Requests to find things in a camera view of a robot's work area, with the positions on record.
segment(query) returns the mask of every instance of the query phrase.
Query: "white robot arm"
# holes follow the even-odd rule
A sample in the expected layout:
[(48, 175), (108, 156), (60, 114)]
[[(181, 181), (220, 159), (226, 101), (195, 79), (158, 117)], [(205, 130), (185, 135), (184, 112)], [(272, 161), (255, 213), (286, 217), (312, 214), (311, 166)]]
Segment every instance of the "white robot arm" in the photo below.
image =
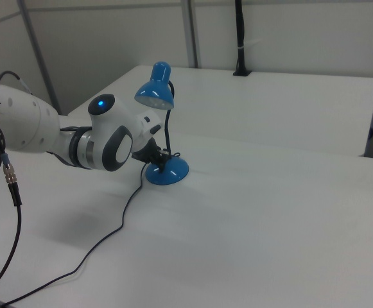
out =
[(65, 130), (56, 110), (31, 94), (0, 85), (0, 103), (0, 129), (9, 150), (50, 152), (64, 164), (107, 171), (119, 169), (131, 153), (158, 166), (166, 161), (152, 138), (162, 126), (158, 115), (152, 110), (133, 115), (113, 94), (89, 104), (92, 126)]

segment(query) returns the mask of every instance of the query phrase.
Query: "desk lamp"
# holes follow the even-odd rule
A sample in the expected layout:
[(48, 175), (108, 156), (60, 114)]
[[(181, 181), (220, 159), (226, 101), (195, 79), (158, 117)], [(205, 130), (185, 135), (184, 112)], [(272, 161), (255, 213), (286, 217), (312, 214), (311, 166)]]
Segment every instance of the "desk lamp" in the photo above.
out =
[(145, 172), (146, 179), (157, 185), (169, 185), (179, 182), (189, 172), (187, 162), (171, 153), (168, 122), (171, 109), (174, 107), (175, 89), (169, 80), (170, 74), (171, 67), (169, 64), (166, 62), (155, 63), (150, 81), (145, 83), (135, 95), (135, 100), (142, 105), (167, 110), (165, 119), (166, 149), (164, 150), (167, 152), (168, 159), (163, 169), (155, 164), (150, 164)]

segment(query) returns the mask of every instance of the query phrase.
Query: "robot cable connector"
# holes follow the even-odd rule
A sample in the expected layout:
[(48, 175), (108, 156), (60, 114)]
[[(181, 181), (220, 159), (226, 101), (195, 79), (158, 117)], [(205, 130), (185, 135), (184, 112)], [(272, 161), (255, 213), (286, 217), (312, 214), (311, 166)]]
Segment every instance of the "robot cable connector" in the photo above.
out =
[(17, 176), (15, 170), (9, 161), (8, 154), (3, 153), (1, 155), (3, 163), (3, 171), (5, 174), (6, 183), (8, 183), (8, 188), (12, 196), (13, 206), (18, 207), (22, 205), (21, 196), (19, 195), (19, 188), (17, 183)]

